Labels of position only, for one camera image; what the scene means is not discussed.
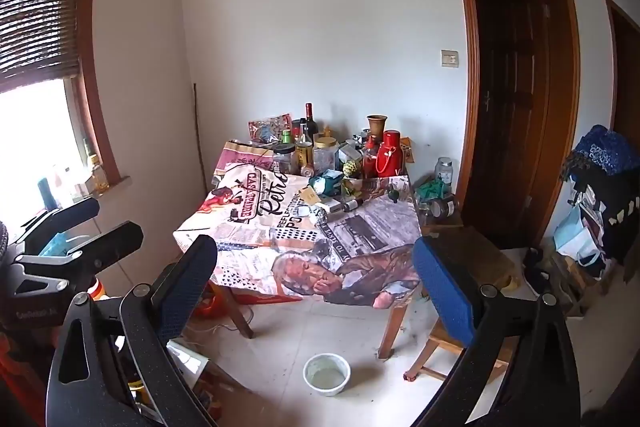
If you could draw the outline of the small green glass bottle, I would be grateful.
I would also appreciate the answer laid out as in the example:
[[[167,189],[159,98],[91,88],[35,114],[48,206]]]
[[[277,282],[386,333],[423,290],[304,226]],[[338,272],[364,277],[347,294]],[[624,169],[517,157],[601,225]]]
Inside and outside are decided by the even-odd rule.
[[[400,197],[400,193],[398,190],[396,190],[395,187],[390,186],[387,190],[387,196],[394,204],[397,204]]]

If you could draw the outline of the clothes pile on rack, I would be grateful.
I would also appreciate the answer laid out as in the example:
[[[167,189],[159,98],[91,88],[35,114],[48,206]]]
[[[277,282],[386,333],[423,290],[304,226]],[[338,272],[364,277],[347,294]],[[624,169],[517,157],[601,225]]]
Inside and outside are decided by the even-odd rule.
[[[590,188],[602,218],[604,254],[624,265],[639,234],[639,154],[623,135],[596,124],[565,158],[561,179],[578,193]]]

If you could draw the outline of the red sauce squeeze bottle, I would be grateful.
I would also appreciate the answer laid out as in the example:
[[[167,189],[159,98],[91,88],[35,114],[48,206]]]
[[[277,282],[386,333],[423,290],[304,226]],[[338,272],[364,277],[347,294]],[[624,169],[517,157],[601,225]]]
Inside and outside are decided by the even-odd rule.
[[[362,148],[362,175],[364,179],[376,178],[376,158],[378,158],[378,141],[372,133],[368,134],[367,141]]]

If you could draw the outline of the glass jar silver lid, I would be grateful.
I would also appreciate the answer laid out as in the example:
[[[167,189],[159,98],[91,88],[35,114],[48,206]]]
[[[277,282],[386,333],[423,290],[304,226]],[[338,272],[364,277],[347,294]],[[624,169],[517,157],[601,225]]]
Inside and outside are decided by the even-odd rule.
[[[450,186],[454,176],[454,165],[450,157],[439,157],[435,166],[435,176],[442,184]]]

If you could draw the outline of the black lid plastic jar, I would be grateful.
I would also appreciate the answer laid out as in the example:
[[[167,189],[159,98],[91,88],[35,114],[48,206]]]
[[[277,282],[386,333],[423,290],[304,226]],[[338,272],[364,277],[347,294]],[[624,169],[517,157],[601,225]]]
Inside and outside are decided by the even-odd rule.
[[[279,143],[273,147],[273,163],[274,170],[285,174],[296,174],[297,169],[297,153],[293,143]]]

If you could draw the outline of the light blue bag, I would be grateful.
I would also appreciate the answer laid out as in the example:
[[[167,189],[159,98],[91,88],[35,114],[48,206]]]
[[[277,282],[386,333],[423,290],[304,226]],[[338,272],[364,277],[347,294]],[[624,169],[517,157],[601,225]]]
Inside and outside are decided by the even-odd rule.
[[[600,248],[588,227],[587,215],[579,206],[573,207],[556,227],[553,242],[560,255],[569,257],[582,267],[589,267],[600,258]]]

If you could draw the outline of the wooden stool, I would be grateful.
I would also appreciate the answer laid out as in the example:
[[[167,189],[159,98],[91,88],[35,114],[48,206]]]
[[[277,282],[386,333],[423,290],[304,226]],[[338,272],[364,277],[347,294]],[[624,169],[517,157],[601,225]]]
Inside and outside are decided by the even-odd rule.
[[[487,285],[496,291],[512,293],[521,286],[520,269],[516,264],[480,232],[470,227],[434,225],[422,237],[434,242],[435,251],[440,259],[465,269],[477,283],[479,291],[482,286]],[[443,381],[447,377],[445,374],[426,366],[428,359],[439,348],[454,355],[462,353],[462,343],[448,335],[442,320],[438,317],[428,334],[425,347],[404,374],[405,380],[414,381],[423,373]]]

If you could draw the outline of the green crumpled bag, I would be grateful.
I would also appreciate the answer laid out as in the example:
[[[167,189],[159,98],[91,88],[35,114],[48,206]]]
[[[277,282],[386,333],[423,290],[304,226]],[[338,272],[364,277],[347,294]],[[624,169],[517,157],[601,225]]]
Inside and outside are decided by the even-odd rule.
[[[443,199],[449,193],[449,185],[442,179],[434,178],[422,183],[416,188],[416,197],[420,202],[428,202],[433,199]]]

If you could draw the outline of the yellow lid plastic jar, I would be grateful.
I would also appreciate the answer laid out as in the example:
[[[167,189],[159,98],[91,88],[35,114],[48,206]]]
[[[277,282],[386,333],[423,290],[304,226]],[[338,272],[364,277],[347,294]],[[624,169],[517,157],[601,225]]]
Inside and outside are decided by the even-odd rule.
[[[314,140],[314,171],[322,173],[335,168],[337,141],[332,136],[318,136]]]

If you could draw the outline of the dark wooden door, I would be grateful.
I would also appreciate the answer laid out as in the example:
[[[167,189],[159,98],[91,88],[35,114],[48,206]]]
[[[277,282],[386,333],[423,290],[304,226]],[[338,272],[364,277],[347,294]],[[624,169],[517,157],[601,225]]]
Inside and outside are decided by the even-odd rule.
[[[469,102],[457,196],[462,221],[499,248],[537,245],[574,139],[574,0],[463,0]]]

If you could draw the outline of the red thermos bottle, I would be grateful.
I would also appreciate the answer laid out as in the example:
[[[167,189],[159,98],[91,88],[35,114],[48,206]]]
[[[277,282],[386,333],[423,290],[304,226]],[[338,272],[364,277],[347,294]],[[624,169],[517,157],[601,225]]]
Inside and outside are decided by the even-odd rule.
[[[404,169],[404,154],[400,146],[401,135],[397,130],[385,130],[376,155],[375,171],[379,178],[400,176]]]

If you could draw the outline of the dark wine bottle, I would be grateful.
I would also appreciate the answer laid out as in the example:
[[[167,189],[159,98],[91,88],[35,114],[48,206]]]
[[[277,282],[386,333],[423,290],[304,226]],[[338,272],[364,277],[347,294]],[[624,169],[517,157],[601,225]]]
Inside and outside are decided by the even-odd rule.
[[[310,102],[305,105],[305,112],[308,133],[311,137],[311,141],[314,141],[314,139],[316,139],[316,135],[319,132],[319,128],[318,124],[314,120],[314,110],[312,109],[312,104]]]

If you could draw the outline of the brown clay vase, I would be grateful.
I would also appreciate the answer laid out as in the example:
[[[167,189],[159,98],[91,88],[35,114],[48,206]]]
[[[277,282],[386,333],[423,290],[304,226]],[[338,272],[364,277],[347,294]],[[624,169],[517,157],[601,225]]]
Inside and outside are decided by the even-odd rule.
[[[372,114],[367,116],[370,135],[376,142],[381,142],[385,130],[387,117],[380,114]]]

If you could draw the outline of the dark green plastic bag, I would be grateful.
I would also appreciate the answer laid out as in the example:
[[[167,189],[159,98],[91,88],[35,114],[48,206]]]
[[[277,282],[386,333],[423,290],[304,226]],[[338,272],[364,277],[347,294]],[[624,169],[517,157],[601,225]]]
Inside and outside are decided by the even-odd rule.
[[[326,170],[320,176],[313,176],[309,185],[318,196],[336,196],[342,191],[344,173],[334,169]]]

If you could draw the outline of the wall light switch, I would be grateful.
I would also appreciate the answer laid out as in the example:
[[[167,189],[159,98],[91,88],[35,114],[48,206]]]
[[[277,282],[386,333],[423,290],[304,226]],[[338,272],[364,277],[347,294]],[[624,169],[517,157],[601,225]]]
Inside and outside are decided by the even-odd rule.
[[[458,68],[460,65],[459,52],[456,50],[441,50],[440,59],[442,60],[442,67]]]

